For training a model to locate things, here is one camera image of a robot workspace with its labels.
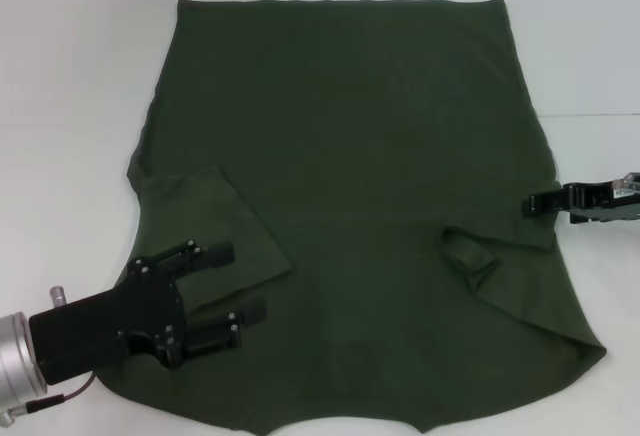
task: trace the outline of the dark green cloth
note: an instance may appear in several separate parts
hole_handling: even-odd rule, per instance
[[[134,401],[259,435],[328,416],[426,431],[605,354],[554,218],[520,214],[555,169],[502,0],[181,1],[129,176],[133,254],[236,243],[235,265],[181,283],[190,318],[269,309],[241,349],[100,372]]]

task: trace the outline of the white background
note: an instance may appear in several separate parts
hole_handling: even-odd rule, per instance
[[[0,0],[0,314],[48,309],[55,284],[74,300],[114,283],[137,225],[125,169],[173,33],[176,1]],[[639,0],[506,2],[560,179],[640,171]],[[609,355],[560,394],[430,434],[640,431],[640,222],[571,227],[563,217],[557,230],[578,296]],[[128,402],[100,383],[72,402],[19,419],[10,431],[228,433]],[[416,431],[334,418],[277,432],[358,434]]]

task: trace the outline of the white table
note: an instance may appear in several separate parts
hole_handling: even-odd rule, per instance
[[[138,207],[124,173],[172,36],[176,1],[0,0],[0,314],[48,309],[56,284],[69,299],[105,290],[126,261]],[[640,170],[638,1],[506,0],[563,181]],[[638,434],[640,223],[572,227],[562,217],[557,229],[609,355],[555,396],[430,434]],[[10,431],[226,433],[128,402],[99,383],[73,402],[19,419]],[[399,423],[334,418],[277,434],[415,433]]]

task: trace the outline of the silver metal cylinder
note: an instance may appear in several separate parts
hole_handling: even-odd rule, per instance
[[[49,294],[51,295],[54,308],[67,304],[67,297],[64,295],[64,288],[62,286],[54,286],[49,290]]]
[[[29,323],[23,313],[0,318],[0,412],[47,394],[36,364]]]

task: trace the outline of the green t-shirt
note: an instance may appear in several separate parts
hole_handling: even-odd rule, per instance
[[[239,349],[99,373],[134,401],[258,435],[328,416],[427,431],[605,354],[554,218],[520,214],[555,169],[502,0],[181,1],[129,177],[133,255],[236,246],[180,281],[190,320],[269,311]]]

